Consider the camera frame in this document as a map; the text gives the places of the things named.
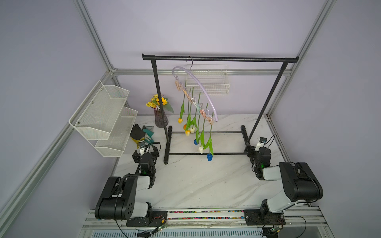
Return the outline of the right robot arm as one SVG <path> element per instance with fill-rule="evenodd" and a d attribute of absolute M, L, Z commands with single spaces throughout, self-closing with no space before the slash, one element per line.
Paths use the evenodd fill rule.
<path fill-rule="evenodd" d="M 281 192 L 262 201 L 261 214 L 282 214 L 299 202 L 311 203 L 322 199 L 323 189 L 307 163 L 280 162 L 272 166 L 271 150 L 264 146 L 248 146 L 245 152 L 259 180 L 282 182 Z"/>

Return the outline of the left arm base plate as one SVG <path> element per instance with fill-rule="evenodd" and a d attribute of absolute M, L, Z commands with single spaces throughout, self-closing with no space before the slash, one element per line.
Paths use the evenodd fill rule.
<path fill-rule="evenodd" d="M 166 223 L 168 211 L 149 211 L 145 217 L 131 218 L 126 222 L 127 227 L 159 227 Z"/>

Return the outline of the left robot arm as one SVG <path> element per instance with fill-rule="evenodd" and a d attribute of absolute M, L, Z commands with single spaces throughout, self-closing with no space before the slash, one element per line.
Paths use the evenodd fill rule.
<path fill-rule="evenodd" d="M 95 218 L 101 220 L 138 220 L 149 223 L 153 220 L 153 208 L 149 202 L 136 201 L 137 192 L 153 187 L 156 179 L 156 161 L 159 143 L 153 142 L 135 152 L 138 163 L 134 174 L 109 177 L 95 207 Z"/>

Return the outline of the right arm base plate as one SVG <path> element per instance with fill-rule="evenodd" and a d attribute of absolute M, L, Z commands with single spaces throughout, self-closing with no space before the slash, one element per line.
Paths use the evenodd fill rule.
<path fill-rule="evenodd" d="M 248 226 L 285 225 L 282 214 L 262 212 L 259 209 L 244 210 L 244 218 Z"/>

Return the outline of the white tulip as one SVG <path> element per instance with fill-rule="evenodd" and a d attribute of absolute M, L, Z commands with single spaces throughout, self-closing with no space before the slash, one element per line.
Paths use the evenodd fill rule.
<path fill-rule="evenodd" d="M 200 114 L 201 114 L 202 117 L 203 117 L 202 131 L 201 131 L 201 135 L 199 136 L 200 147 L 199 147 L 198 150 L 199 150 L 200 154 L 203 154 L 203 153 L 204 153 L 204 145 L 205 145 L 205 139 L 204 139 L 204 127 L 205 127 L 205 121 L 206 121 L 206 118 L 207 118 L 207 115 L 206 115 L 207 107 L 208 107 L 208 103 L 206 104 L 206 108 L 205 108 L 205 109 L 202 109 L 201 112 L 200 112 Z"/>
<path fill-rule="evenodd" d="M 190 132 L 194 133 L 197 127 L 196 125 L 197 106 L 196 106 L 196 101 L 192 101 L 192 103 L 195 107 L 195 112 L 194 112 L 193 119 L 191 120 L 191 123 L 190 123 Z"/>

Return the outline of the pale yellow tulip front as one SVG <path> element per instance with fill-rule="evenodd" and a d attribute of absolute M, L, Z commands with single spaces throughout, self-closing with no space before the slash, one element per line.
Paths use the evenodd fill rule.
<path fill-rule="evenodd" d="M 194 91 L 194 89 L 192 89 L 192 91 L 191 91 L 191 93 L 190 93 L 190 98 L 189 98 L 189 101 L 190 101 L 190 114 L 191 114 L 191 108 L 192 108 L 192 105 L 193 105 L 193 103 L 192 103 L 192 99 L 193 99 L 193 91 Z M 189 123 L 188 123 L 188 129 L 185 131 L 185 133 L 186 133 L 186 135 L 187 136 L 189 136 L 189 134 L 191 133 L 190 132 L 190 121 L 189 121 Z"/>

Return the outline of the black clothes rack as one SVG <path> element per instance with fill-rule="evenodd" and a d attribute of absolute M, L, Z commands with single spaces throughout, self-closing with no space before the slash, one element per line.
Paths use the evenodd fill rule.
<path fill-rule="evenodd" d="M 162 91 L 161 91 L 161 87 L 160 87 L 160 80 L 159 80 L 157 63 L 159 61 L 190 61 L 192 63 L 191 60 L 186 60 L 187 56 L 156 56 L 156 55 L 142 54 L 141 57 L 144 61 L 148 61 L 151 63 L 155 87 L 156 87 L 156 91 L 157 91 L 159 98 L 162 97 Z M 233 92 L 233 95 L 236 96 L 235 99 L 231 96 L 210 96 L 212 101 L 213 101 L 214 107 L 216 109 L 217 115 L 218 115 L 218 122 L 216 122 L 212 125 L 212 144 L 214 144 L 214 141 L 213 141 L 214 135 L 218 135 L 218 134 L 229 135 L 229 134 L 234 134 L 234 133 L 240 134 L 241 137 L 243 138 L 243 143 L 244 143 L 244 148 L 243 148 L 242 152 L 216 152 L 213 148 L 214 155 L 213 155 L 212 161 L 216 160 L 218 157 L 221 157 L 221 156 L 233 157 L 233 158 L 237 157 L 237 156 L 246 156 L 247 157 L 246 152 L 245 152 L 246 146 L 252 146 L 251 145 L 251 139 L 254 135 L 254 132 L 257 129 L 257 127 L 260 123 L 260 120 L 261 120 L 262 116 L 264 115 L 266 108 L 267 108 L 267 106 L 268 106 L 268 104 L 269 104 L 269 102 L 270 102 L 281 78 L 284 76 L 284 72 L 287 70 L 287 67 L 289 64 L 297 63 L 299 59 L 298 58 L 258 58 L 258 57 L 248 57 L 248 58 L 247 57 L 198 57 L 198 56 L 193 56 L 193 57 L 195 57 L 194 63 L 198 62 L 198 61 L 199 62 L 206 62 L 207 64 L 214 64 L 215 62 L 217 62 L 218 64 L 221 64 L 222 62 L 263 62 L 263 63 L 279 63 L 281 65 L 280 69 L 277 72 L 276 79 L 275 79 L 275 81 L 274 81 L 265 101 L 264 101 L 264 104 L 263 104 L 263 106 L 262 106 L 262 108 L 261 108 L 261 110 L 257 116 L 257 119 L 256 119 L 255 124 L 252 127 L 251 131 L 247 131 L 245 126 L 241 126 L 240 129 L 235 131 L 235 132 L 234 131 L 228 131 L 227 129 L 217 131 L 217 129 L 216 129 L 217 123 L 219 121 L 221 121 L 221 115 L 228 114 L 228 113 L 236 113 L 240 109 L 243 109 L 244 106 L 249 106 L 255 102 L 255 100 L 249 99 L 248 95 L 245 95 L 245 96 L 239 96 L 238 95 L 240 92 L 244 92 L 245 94 L 248 94 L 250 92 L 248 84 L 245 84 L 243 86 L 243 89 L 241 89 L 241 90 L 237 89 Z M 184 120 L 183 124 L 186 124 L 186 116 L 188 114 L 187 109 L 188 109 L 188 100 L 185 98 L 185 113 L 183 114 L 183 120 Z M 191 119 L 190 120 L 193 119 L 194 112 L 195 112 L 195 107 L 192 105 L 191 114 L 190 114 Z M 200 116 L 199 136 L 201 135 L 202 125 L 203 125 L 203 117 Z M 205 121 L 205 127 L 204 127 L 205 143 L 209 139 L 210 126 L 211 125 L 208 123 L 208 121 Z M 169 163 L 169 158 L 171 156 L 184 156 L 184 157 L 190 157 L 190 156 L 201 157 L 201 156 L 204 156 L 207 159 L 207 154 L 209 153 L 209 150 L 204 149 L 204 153 L 200 154 L 200 152 L 198 150 L 200 147 L 200 141 L 199 141 L 198 145 L 194 144 L 195 132 L 190 133 L 189 135 L 193 136 L 192 144 L 197 147 L 196 152 L 173 153 L 171 151 L 171 149 L 174 146 L 174 140 L 173 140 L 172 136 L 175 134 L 181 134 L 181 133 L 186 134 L 186 133 L 185 133 L 184 129 L 182 129 L 181 131 L 174 131 L 173 127 L 170 124 L 168 124 L 167 127 L 163 128 L 163 129 L 164 129 L 164 134 L 165 134 L 165 150 L 163 152 L 163 163 L 165 165 L 167 165 Z"/>

